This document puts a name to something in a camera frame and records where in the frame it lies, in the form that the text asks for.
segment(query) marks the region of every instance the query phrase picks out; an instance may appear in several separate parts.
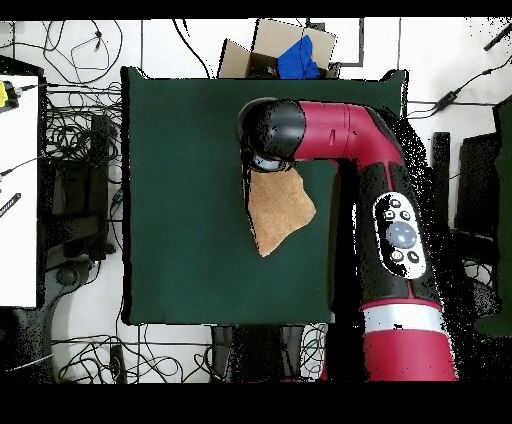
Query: floor tile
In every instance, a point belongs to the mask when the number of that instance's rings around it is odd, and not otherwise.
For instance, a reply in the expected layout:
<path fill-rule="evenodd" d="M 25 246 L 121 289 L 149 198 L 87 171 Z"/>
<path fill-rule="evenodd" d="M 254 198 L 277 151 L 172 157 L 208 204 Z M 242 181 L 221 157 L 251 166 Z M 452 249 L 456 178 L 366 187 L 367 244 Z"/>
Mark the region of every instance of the floor tile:
<path fill-rule="evenodd" d="M 423 111 L 431 105 L 418 105 L 409 103 L 407 113 L 410 117 L 425 116 L 425 114 L 411 114 L 413 111 Z M 444 111 L 426 119 L 410 119 L 411 126 L 420 137 L 426 149 L 427 161 L 431 164 L 432 136 L 434 132 L 449 132 L 451 136 L 450 147 L 450 175 L 454 176 L 459 170 L 459 150 L 467 137 L 488 134 L 496 131 L 492 108 L 490 106 L 452 105 Z M 450 180 L 448 222 L 453 227 L 457 204 L 458 179 Z"/>
<path fill-rule="evenodd" d="M 108 239 L 113 240 L 113 237 L 109 234 Z M 89 281 L 95 277 L 96 272 L 97 268 L 91 270 Z M 116 317 L 121 306 L 123 272 L 121 251 L 118 250 L 102 262 L 96 281 L 64 296 L 57 304 L 53 317 L 52 339 L 115 335 Z M 136 341 L 136 329 L 134 334 L 132 340 Z"/>
<path fill-rule="evenodd" d="M 313 380 L 320 378 L 324 366 L 326 324 L 304 328 L 301 349 L 301 375 Z"/>
<path fill-rule="evenodd" d="M 12 24 L 0 21 L 0 56 L 12 57 L 12 47 L 2 48 L 1 46 L 12 43 Z"/>
<path fill-rule="evenodd" d="M 410 71 L 409 100 L 437 101 L 512 54 L 510 37 L 483 47 L 504 26 L 487 18 L 402 18 L 400 68 Z M 478 78 L 457 101 L 498 103 L 512 93 L 512 65 Z"/>
<path fill-rule="evenodd" d="M 397 68 L 398 18 L 364 18 L 362 68 L 341 68 L 341 79 L 380 80 Z"/>
<path fill-rule="evenodd" d="M 67 380 L 76 380 L 84 378 L 80 383 L 88 384 L 90 378 L 87 377 L 87 372 L 84 367 L 94 377 L 98 373 L 97 366 L 90 361 L 95 359 L 100 361 L 100 364 L 108 365 L 110 362 L 110 346 L 105 343 L 105 338 L 94 339 L 98 342 L 103 342 L 103 345 L 95 344 L 96 347 L 96 358 L 94 351 L 91 346 L 87 343 L 89 340 L 81 343 L 63 343 L 53 346 L 53 363 L 55 374 L 57 377 L 61 376 Z M 136 344 L 130 344 L 123 347 L 123 357 L 125 367 L 127 371 L 136 373 L 139 370 L 139 382 L 140 383 L 179 383 L 191 374 L 193 371 L 198 369 L 196 362 L 194 362 L 194 355 L 199 364 L 202 364 L 202 356 L 204 355 L 206 347 L 196 346 L 162 346 L 162 345 L 146 345 L 141 343 L 140 348 Z M 77 362 L 81 359 L 87 359 L 82 364 L 72 365 L 66 368 L 66 366 L 73 359 L 73 362 Z M 104 370 L 101 373 L 105 383 L 112 383 L 113 378 L 108 370 Z M 189 383 L 206 383 L 209 380 L 208 374 L 199 369 L 194 372 L 186 382 Z M 128 376 L 128 383 L 137 382 L 136 375 Z M 99 378 L 94 379 L 95 384 L 99 384 Z"/>
<path fill-rule="evenodd" d="M 206 325 L 150 324 L 146 340 L 148 343 L 211 343 L 211 330 Z"/>
<path fill-rule="evenodd" d="M 47 52 L 47 58 L 54 64 L 55 67 L 62 73 L 62 75 L 70 81 L 78 83 L 79 81 L 89 81 L 101 76 L 105 69 L 112 64 L 116 59 L 120 47 L 121 32 L 116 26 L 114 21 L 96 21 L 100 32 L 102 33 L 102 40 L 108 48 L 105 50 L 103 45 L 100 45 L 96 51 L 95 38 L 96 28 L 89 20 L 81 21 L 67 21 L 62 32 L 61 43 L 58 46 L 58 51 L 67 57 L 67 60 L 57 51 Z M 97 87 L 107 87 L 113 81 L 120 80 L 121 66 L 140 66 L 141 58 L 141 35 L 140 21 L 120 21 L 118 22 L 122 31 L 123 45 L 119 54 L 119 59 L 112 67 L 112 69 L 99 81 L 91 83 Z M 16 24 L 16 41 L 37 46 L 44 46 L 46 39 L 46 30 L 41 21 L 23 21 Z M 54 44 L 59 39 L 59 33 L 62 22 L 56 21 L 51 26 L 49 44 Z M 80 43 L 88 43 L 75 49 L 73 57 L 71 55 L 72 49 Z M 41 49 L 34 47 L 18 45 L 16 46 L 16 59 L 40 66 L 45 70 L 45 76 L 49 82 L 66 84 L 65 79 L 59 75 L 58 71 L 44 58 Z M 99 68 L 102 70 L 83 69 L 78 71 L 78 77 L 72 65 L 68 62 L 73 62 L 76 66 L 84 68 Z"/>

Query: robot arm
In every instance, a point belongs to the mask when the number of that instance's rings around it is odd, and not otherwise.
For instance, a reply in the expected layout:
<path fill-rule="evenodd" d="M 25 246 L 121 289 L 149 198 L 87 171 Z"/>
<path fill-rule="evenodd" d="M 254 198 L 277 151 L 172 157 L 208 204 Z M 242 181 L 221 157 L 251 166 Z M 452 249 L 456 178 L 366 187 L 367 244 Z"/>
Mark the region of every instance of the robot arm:
<path fill-rule="evenodd" d="M 371 108 L 262 99 L 239 115 L 242 157 L 272 172 L 288 162 L 357 163 L 363 346 L 370 380 L 456 380 L 420 211 L 393 132 Z"/>

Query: power adapter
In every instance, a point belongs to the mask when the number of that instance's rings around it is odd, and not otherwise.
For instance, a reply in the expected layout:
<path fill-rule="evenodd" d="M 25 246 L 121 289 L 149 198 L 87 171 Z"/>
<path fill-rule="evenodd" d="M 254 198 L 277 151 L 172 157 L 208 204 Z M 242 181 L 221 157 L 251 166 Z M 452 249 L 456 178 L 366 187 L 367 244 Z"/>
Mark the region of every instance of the power adapter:
<path fill-rule="evenodd" d="M 114 344 L 110 348 L 109 368 L 116 384 L 128 384 L 122 345 Z"/>

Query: white floor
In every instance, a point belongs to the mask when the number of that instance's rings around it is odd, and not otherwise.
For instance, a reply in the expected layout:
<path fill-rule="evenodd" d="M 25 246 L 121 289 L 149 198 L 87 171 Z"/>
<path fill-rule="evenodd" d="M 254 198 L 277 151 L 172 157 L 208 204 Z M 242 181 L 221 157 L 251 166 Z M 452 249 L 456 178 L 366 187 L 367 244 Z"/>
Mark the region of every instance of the white floor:
<path fill-rule="evenodd" d="M 283 20 L 295 22 L 295 19 Z M 312 21 L 326 22 L 326 30 L 337 35 L 333 61 L 358 61 L 358 19 L 313 18 Z M 97 21 L 97 24 L 108 45 L 112 61 L 119 49 L 120 32 L 114 21 Z M 187 24 L 190 44 L 211 69 L 211 74 L 216 75 L 223 40 L 230 38 L 250 48 L 255 19 L 188 20 Z M 15 25 L 17 42 L 44 45 L 46 31 L 41 22 L 21 21 Z M 205 76 L 200 63 L 179 39 L 171 20 L 119 21 L 119 25 L 123 36 L 119 60 L 106 76 L 91 85 L 104 88 L 111 82 L 119 81 L 119 68 L 124 65 L 142 67 L 152 78 Z M 483 50 L 505 25 L 503 20 L 488 18 L 365 18 L 363 67 L 342 68 L 340 78 L 380 79 L 390 69 L 407 69 L 410 71 L 408 111 L 426 110 L 449 90 L 456 89 L 472 76 L 487 68 L 501 65 L 506 60 L 512 53 L 510 38 L 503 40 L 489 52 Z M 59 28 L 60 22 L 54 24 L 50 37 L 53 43 L 58 38 Z M 71 48 L 94 37 L 94 32 L 91 21 L 68 21 L 62 34 L 60 51 L 69 56 Z M 11 38 L 11 26 L 0 22 L 0 45 L 9 43 Z M 94 46 L 95 43 L 90 43 L 74 52 L 77 66 L 105 67 L 105 50 L 100 48 L 95 51 Z M 13 49 L 0 49 L 0 54 L 12 57 Z M 49 82 L 65 83 L 63 77 L 43 58 L 40 49 L 17 45 L 15 58 L 44 68 Z M 56 52 L 48 53 L 48 58 L 67 79 L 76 81 L 73 69 Z M 81 71 L 80 78 L 94 79 L 102 73 L 98 70 Z M 450 132 L 450 168 L 453 175 L 457 174 L 458 150 L 463 139 L 495 131 L 492 104 L 504 100 L 510 94 L 512 66 L 508 65 L 489 76 L 479 78 L 460 93 L 457 102 L 473 103 L 472 105 L 455 104 L 431 118 L 411 121 L 427 148 L 427 157 L 430 157 L 432 134 L 438 131 Z M 451 180 L 451 223 L 454 218 L 456 188 L 455 178 Z M 116 218 L 121 217 L 122 209 Z M 117 233 L 121 234 L 120 226 L 116 228 Z M 53 323 L 53 339 L 115 334 L 122 275 L 121 252 L 118 252 L 102 264 L 94 284 L 79 289 L 60 302 Z M 133 349 L 137 350 L 136 327 L 120 324 L 119 335 L 125 342 L 134 343 Z M 165 343 L 208 344 L 210 341 L 209 328 L 202 326 L 151 325 L 148 330 L 148 342 L 155 356 L 173 356 L 182 364 L 185 375 L 196 368 L 193 356 L 195 353 L 202 354 L 205 347 L 171 346 Z M 83 346 L 76 343 L 55 345 L 55 367 L 60 369 Z M 141 345 L 141 352 L 148 355 L 145 345 Z M 108 352 L 105 350 L 103 353 L 108 358 Z M 125 352 L 125 358 L 127 367 L 136 364 L 134 355 Z M 161 368 L 167 373 L 176 370 L 176 366 L 170 361 L 162 364 Z M 142 366 L 141 372 L 147 369 L 147 366 Z M 68 374 L 71 377 L 83 375 L 79 367 L 71 369 Z M 169 378 L 169 381 L 178 380 L 179 375 Z M 188 381 L 206 380 L 206 374 L 198 372 Z M 154 372 L 150 372 L 141 381 L 161 380 Z"/>

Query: green mat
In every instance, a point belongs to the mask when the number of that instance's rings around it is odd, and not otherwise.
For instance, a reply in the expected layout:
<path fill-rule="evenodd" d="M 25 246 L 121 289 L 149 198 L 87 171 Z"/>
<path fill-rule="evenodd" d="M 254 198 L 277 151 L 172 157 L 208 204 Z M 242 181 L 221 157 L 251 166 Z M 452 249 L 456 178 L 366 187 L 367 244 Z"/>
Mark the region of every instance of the green mat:
<path fill-rule="evenodd" d="M 129 143 L 123 180 L 129 177 L 125 201 L 130 202 L 123 224 L 123 321 L 329 321 L 334 166 L 328 161 L 297 166 L 316 216 L 261 258 L 245 215 L 236 118 L 247 102 L 269 96 L 360 103 L 398 115 L 406 71 L 380 82 L 151 80 L 135 68 L 123 68 L 121 75 L 123 125 L 128 125 L 123 143 Z"/>
<path fill-rule="evenodd" d="M 494 337 L 512 337 L 512 96 L 494 107 L 496 131 L 501 137 L 501 149 L 496 159 L 500 176 L 500 219 L 498 224 L 498 291 L 501 312 L 477 321 L 477 330 Z"/>

